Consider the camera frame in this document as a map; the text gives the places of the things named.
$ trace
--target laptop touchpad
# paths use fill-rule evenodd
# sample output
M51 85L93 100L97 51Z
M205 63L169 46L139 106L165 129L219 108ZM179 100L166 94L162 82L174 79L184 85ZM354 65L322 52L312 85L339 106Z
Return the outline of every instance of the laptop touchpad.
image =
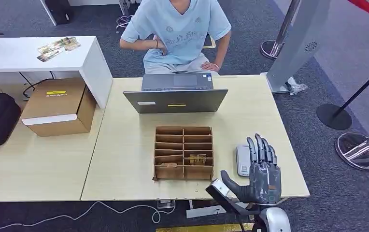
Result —
M175 87L197 86L197 75L181 74L173 77L173 85Z

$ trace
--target black pole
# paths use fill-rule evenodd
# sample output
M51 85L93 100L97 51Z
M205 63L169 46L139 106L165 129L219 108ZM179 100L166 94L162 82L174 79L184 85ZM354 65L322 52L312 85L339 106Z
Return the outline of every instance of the black pole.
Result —
M354 94L344 105L342 105L333 115L332 117L336 117L341 111L343 111L355 98L358 97L367 87L369 86L369 80L365 82L365 84Z
M352 118L344 109L369 86L369 80L341 107L333 104L323 104L317 108L317 117L324 125L336 129L346 130L352 124Z

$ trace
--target person's arm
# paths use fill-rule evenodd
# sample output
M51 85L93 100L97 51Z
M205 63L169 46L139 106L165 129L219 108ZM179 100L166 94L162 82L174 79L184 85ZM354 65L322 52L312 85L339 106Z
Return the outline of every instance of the person's arm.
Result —
M149 35L154 33L147 18L147 15L152 11L153 7L154 4L152 4L151 1L143 1L140 4L119 40L120 48L141 51L155 48L162 50L162 54L166 55L166 46L159 38L155 36L153 40L146 39Z
M224 57L226 56L228 44L230 43L231 31L227 32L225 36L218 40L219 45L217 48L216 59L213 64L217 65L218 68L222 68Z
M217 47L216 60L211 63L203 63L201 68L218 72L223 65L224 57L227 53L228 44L230 42L231 25L217 0L211 0L210 7L208 33L215 41L218 41L219 45Z
M161 40L136 40L135 42L130 43L121 38L119 40L119 47L123 49L132 49L139 51L147 51L149 49L155 48L162 50L163 55L166 55L167 51L166 46Z

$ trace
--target light blue t-shirt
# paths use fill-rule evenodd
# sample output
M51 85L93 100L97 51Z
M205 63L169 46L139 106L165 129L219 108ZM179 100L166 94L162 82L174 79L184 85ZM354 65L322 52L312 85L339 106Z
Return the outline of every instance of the light blue t-shirt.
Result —
M201 53L207 32L218 40L231 29L217 0L191 0L184 14L180 14L170 0L143 0L122 39L133 43L154 34L163 41L168 54L149 49L145 63L186 64Z

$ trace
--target beige shorts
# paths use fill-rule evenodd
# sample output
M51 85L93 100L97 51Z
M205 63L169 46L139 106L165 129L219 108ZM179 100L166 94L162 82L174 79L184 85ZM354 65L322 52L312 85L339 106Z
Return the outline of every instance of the beige shorts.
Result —
M203 53L188 64L162 64L162 63L150 63L145 65L146 74L169 74L169 73L211 73L212 75L218 76L219 74L215 71L203 70L200 66L204 62L209 60L204 56Z

